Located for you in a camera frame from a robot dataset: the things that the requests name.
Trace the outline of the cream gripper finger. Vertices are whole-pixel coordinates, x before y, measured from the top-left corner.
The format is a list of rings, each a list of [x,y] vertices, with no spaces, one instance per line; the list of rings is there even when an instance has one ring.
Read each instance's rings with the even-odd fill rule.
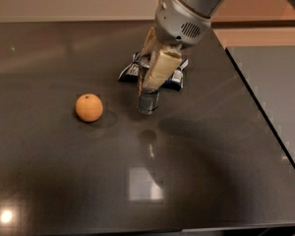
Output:
[[[174,73],[182,62],[180,51],[153,50],[150,58],[150,68],[144,78],[143,88],[157,90]]]
[[[155,34],[155,27],[151,27],[141,50],[140,58],[140,66],[143,68],[140,87],[145,92],[154,92],[160,87],[160,81],[156,74],[158,54],[159,41]]]

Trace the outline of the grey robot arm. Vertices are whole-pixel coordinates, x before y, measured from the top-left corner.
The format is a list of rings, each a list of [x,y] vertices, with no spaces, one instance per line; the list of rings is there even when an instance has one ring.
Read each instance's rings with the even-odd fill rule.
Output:
[[[182,50],[200,42],[224,0],[161,0],[141,56],[149,56],[142,89],[159,89],[182,61]]]

